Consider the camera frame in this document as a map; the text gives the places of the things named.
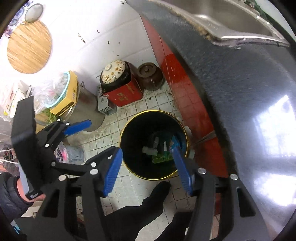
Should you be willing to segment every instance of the sink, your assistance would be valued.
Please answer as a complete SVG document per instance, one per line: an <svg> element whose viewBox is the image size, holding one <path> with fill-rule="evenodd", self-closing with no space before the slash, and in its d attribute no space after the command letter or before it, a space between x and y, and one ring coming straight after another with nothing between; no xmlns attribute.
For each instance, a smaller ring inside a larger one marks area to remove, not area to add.
<svg viewBox="0 0 296 241"><path fill-rule="evenodd" d="M150 0L201 26L216 40L276 43L286 39L241 0Z"/></svg>

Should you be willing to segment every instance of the black jacket sleeve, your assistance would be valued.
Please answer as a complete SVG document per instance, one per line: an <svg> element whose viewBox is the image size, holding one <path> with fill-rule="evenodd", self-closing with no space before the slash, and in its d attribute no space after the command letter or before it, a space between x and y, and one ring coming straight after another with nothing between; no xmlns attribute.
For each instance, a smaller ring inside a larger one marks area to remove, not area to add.
<svg viewBox="0 0 296 241"><path fill-rule="evenodd" d="M33 203L26 202L17 190L17 180L10 173L0 174L0 208L9 222L20 218Z"/></svg>

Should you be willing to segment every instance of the person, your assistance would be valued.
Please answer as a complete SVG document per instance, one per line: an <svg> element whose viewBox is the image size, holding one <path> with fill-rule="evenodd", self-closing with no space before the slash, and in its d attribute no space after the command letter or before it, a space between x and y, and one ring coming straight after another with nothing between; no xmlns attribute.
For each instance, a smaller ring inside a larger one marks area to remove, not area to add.
<svg viewBox="0 0 296 241"><path fill-rule="evenodd" d="M105 222L111 240L135 241L140 230L155 220L163 212L163 202L170 190L170 183L162 181L152 190L140 206L127 206L105 216ZM4 172L0 175L0 208L9 222L19 218L34 201L45 198L41 195L28 200L19 177ZM182 241L189 226L191 212L176 213L172 222L155 241ZM79 228L79 236L87 239L85 228Z"/></svg>

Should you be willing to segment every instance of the countertop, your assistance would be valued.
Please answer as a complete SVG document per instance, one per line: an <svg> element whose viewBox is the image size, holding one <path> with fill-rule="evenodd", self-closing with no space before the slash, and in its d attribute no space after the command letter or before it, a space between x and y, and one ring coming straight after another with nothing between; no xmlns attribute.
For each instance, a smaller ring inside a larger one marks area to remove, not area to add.
<svg viewBox="0 0 296 241"><path fill-rule="evenodd" d="M296 62L277 45L212 44L193 24L127 0L172 49L209 113L229 173L252 195L274 239L296 208Z"/></svg>

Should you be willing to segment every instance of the red cabinet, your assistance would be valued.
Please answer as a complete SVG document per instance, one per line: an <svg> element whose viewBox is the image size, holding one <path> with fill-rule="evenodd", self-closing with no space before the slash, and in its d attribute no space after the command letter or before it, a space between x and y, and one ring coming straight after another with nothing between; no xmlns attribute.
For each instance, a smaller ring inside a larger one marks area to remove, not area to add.
<svg viewBox="0 0 296 241"><path fill-rule="evenodd" d="M209 115L194 85L176 56L152 25L143 17L141 18L156 60L172 90L184 124L192 131L193 138L191 143L194 143L214 130ZM217 138L199 144L194 149L195 160L201 167L209 170L213 175L228 176L225 160Z"/></svg>

